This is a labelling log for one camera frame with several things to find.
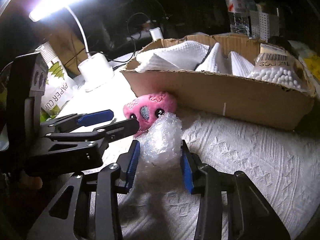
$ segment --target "blue gripper pad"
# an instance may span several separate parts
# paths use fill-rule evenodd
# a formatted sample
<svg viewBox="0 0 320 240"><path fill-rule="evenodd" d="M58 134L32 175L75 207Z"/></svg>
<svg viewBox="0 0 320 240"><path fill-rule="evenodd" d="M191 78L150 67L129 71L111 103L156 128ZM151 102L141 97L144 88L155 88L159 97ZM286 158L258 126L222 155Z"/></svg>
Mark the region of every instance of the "blue gripper pad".
<svg viewBox="0 0 320 240"><path fill-rule="evenodd" d="M184 185L186 189L190 192L190 194L192 194L194 189L193 181L192 181L192 171L187 159L187 155L183 151L182 151L181 169L182 169Z"/></svg>
<svg viewBox="0 0 320 240"><path fill-rule="evenodd" d="M133 154L132 154L129 166L128 166L127 178L126 178L126 184L125 184L125 187L128 190L132 188L134 176L137 171L137 166L138 166L138 161L139 161L139 156L140 156L140 142L134 140L133 143L135 143L135 145L134 145Z"/></svg>
<svg viewBox="0 0 320 240"><path fill-rule="evenodd" d="M81 126L91 126L94 124L111 121L113 117L114 114L111 110L104 110L83 115L80 119L78 119L78 124Z"/></svg>

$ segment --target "lamp base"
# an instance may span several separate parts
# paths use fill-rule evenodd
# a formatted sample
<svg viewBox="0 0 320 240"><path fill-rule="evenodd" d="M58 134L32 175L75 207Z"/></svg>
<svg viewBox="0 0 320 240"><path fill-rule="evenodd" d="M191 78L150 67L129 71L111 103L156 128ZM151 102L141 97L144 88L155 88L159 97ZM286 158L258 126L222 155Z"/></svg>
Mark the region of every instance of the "lamp base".
<svg viewBox="0 0 320 240"><path fill-rule="evenodd" d="M114 76L113 69L109 65L106 57L100 53L81 62L78 68L84 77L84 90L86 92L90 92L95 88L100 87Z"/></svg>

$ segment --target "bottle label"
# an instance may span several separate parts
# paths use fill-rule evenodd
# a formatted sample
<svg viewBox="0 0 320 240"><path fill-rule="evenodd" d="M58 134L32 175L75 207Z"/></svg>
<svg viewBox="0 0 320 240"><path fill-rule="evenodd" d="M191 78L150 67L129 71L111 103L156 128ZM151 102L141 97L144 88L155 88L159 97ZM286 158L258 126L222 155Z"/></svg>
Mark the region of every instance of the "bottle label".
<svg viewBox="0 0 320 240"><path fill-rule="evenodd" d="M226 0L228 12L247 13L245 0Z"/></svg>

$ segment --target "white tablecloth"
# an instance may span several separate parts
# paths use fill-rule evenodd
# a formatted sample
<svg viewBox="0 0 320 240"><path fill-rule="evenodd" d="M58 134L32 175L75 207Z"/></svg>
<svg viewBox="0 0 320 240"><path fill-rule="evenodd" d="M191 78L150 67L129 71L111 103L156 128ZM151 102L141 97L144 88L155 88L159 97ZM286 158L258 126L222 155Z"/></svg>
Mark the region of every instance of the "white tablecloth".
<svg viewBox="0 0 320 240"><path fill-rule="evenodd" d="M111 109L121 121L123 105L134 98L125 78L116 72L108 84L88 93L80 89L60 116ZM292 239L304 229L320 203L319 141L190 109L179 109L177 116L182 120L183 139L203 162L222 172L244 171ZM131 141L132 137L111 143L103 156L105 165L127 152ZM185 191L178 170L160 175L156 184L136 179L131 192L118 200L124 239L193 239L199 197ZM224 216L222 239L228 238L227 230Z"/></svg>

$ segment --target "paper cup package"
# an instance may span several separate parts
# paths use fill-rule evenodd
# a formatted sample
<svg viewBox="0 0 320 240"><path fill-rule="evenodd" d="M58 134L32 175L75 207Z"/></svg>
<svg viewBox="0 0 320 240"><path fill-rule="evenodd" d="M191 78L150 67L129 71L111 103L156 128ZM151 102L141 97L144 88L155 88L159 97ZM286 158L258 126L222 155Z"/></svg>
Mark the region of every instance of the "paper cup package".
<svg viewBox="0 0 320 240"><path fill-rule="evenodd" d="M68 76L49 42L40 45L36 51L41 53L49 69L41 107L51 118L55 118L66 103L73 98L78 87Z"/></svg>

